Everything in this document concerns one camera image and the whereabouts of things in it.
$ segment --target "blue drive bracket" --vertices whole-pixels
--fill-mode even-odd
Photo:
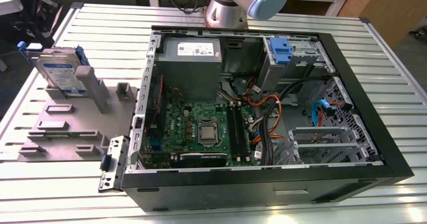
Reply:
[[[293,48],[288,43],[288,39],[272,37],[269,38],[269,48],[273,55],[273,61],[277,65],[285,65],[292,58]]]

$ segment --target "wire bundle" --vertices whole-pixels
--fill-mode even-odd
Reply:
[[[172,3],[173,7],[177,8],[184,14],[189,15],[189,14],[193,14],[195,12],[197,12],[197,6],[199,6],[199,1],[200,0],[195,0],[195,5],[193,5],[193,8],[191,11],[187,11],[185,7],[184,8],[180,8],[179,5],[176,4],[175,0],[169,0],[169,2]]]

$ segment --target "orange wire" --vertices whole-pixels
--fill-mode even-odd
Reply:
[[[283,135],[275,135],[275,134],[271,135],[269,137],[271,137],[271,138],[276,138],[276,139],[279,139],[279,138],[285,138]],[[253,145],[257,144],[260,141],[261,141],[261,138],[260,138],[260,136],[257,136],[257,137],[253,139],[253,141],[252,141],[252,142],[253,142]]]

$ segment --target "motherboard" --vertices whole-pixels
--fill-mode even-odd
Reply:
[[[253,166],[248,133],[253,111],[249,106],[224,103],[171,103],[165,108],[163,138],[149,137],[151,168],[189,166]]]

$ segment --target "aluminum workbench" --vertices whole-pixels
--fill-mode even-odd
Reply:
[[[151,26],[204,26],[203,13],[173,8],[84,4],[54,34],[83,46],[107,86],[140,86]],[[144,212],[125,193],[97,193],[99,162],[16,162],[48,94],[32,71],[0,123],[0,222],[87,223],[421,223],[427,222],[427,95],[384,40],[356,18],[279,14],[251,29],[331,33],[415,176],[337,203]]]

